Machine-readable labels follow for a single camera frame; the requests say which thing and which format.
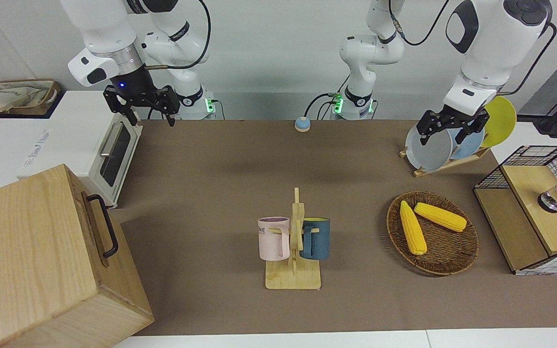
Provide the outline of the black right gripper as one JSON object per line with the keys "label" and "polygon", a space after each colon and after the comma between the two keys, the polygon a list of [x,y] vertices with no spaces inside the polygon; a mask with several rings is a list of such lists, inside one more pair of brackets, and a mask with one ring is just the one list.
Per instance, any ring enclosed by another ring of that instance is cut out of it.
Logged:
{"label": "black right gripper", "polygon": [[175,116],[180,109],[179,99],[172,86],[156,87],[146,66],[115,76],[110,82],[104,88],[104,99],[110,110],[124,115],[131,126],[137,126],[139,121],[133,106],[157,110],[164,114],[170,127],[175,126]]}

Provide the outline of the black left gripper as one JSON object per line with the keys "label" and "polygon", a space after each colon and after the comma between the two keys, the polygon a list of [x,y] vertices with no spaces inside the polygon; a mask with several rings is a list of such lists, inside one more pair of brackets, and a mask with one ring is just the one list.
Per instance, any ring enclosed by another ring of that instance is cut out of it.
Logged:
{"label": "black left gripper", "polygon": [[435,134],[446,129],[454,130],[454,143],[461,145],[468,134],[482,132],[489,120],[489,113],[482,108],[475,115],[462,113],[450,106],[444,105],[440,112],[427,110],[416,124],[422,146],[427,145],[429,134]]}

